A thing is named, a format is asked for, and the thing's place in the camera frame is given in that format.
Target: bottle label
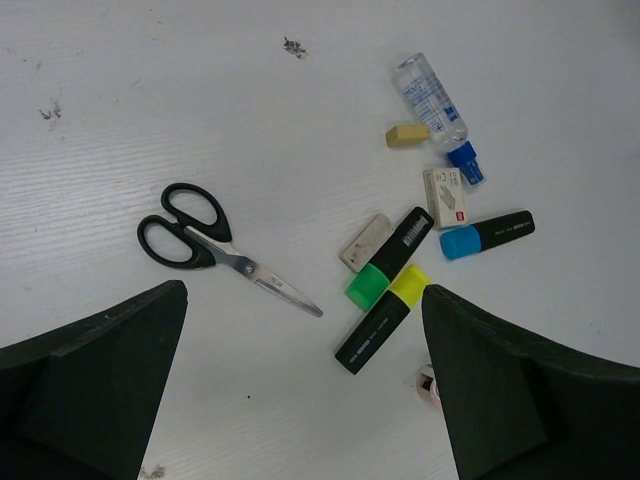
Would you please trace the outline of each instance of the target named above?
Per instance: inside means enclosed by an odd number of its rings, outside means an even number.
[[[418,118],[433,133],[445,130],[443,119],[454,122],[460,116],[435,73],[412,80],[402,93]]]

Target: scissors blade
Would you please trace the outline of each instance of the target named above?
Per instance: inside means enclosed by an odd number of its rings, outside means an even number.
[[[282,280],[271,270],[242,255],[233,248],[230,243],[218,242],[213,238],[207,237],[204,233],[193,227],[186,227],[184,232],[201,245],[206,246],[211,253],[213,253],[218,262],[229,265],[256,285],[259,285],[268,292],[273,293],[282,300],[295,305],[299,309],[304,310],[315,317],[322,316],[322,310],[320,310],[311,300]]]
[[[256,285],[259,285],[266,291],[273,293],[282,300],[295,305],[299,309],[304,310],[315,317],[322,316],[322,310],[320,310],[311,300],[302,295],[271,270],[254,262],[250,258],[245,256],[236,257],[231,268],[247,277]]]

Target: black scissors handle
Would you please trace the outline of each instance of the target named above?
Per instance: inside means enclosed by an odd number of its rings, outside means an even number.
[[[212,225],[202,223],[198,219],[193,218],[191,215],[183,212],[175,205],[171,203],[171,197],[178,192],[192,192],[204,197],[213,207],[216,212],[216,221]],[[207,192],[205,189],[192,185],[189,183],[174,183],[169,185],[162,192],[160,199],[162,206],[169,213],[173,214],[178,220],[176,223],[171,223],[163,217],[158,215],[150,215],[142,219],[138,225],[138,241],[142,246],[142,249],[156,262],[172,268],[180,268],[185,270],[194,270],[198,268],[212,267],[216,264],[216,259],[213,254],[203,245],[198,243],[193,238],[184,233],[185,227],[193,227],[196,230],[204,233],[206,236],[213,238],[219,242],[229,243],[231,242],[231,228],[229,227],[229,221],[224,213],[224,210],[215,199],[213,195]],[[158,225],[174,237],[181,240],[185,245],[191,249],[191,257],[188,260],[178,262],[169,260],[158,253],[149,245],[147,241],[147,230],[152,225]]]

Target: dark stain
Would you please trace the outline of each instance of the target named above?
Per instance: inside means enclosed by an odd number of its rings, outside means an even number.
[[[53,115],[56,118],[62,117],[62,109],[60,108],[60,104],[57,100],[53,100]]]
[[[159,478],[164,478],[165,468],[160,465],[156,465],[156,467],[149,473],[145,470],[144,467],[140,469],[140,478],[144,480],[157,480]]]
[[[300,42],[289,40],[287,37],[284,37],[284,49],[291,55],[295,55],[298,60],[303,60],[308,55],[307,51],[300,45]]]

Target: glue bottle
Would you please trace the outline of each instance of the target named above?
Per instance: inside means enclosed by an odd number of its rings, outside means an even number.
[[[393,73],[393,81],[420,121],[431,130],[436,150],[446,154],[469,185],[484,181],[476,152],[467,140],[467,125],[425,56],[417,53],[402,62]]]

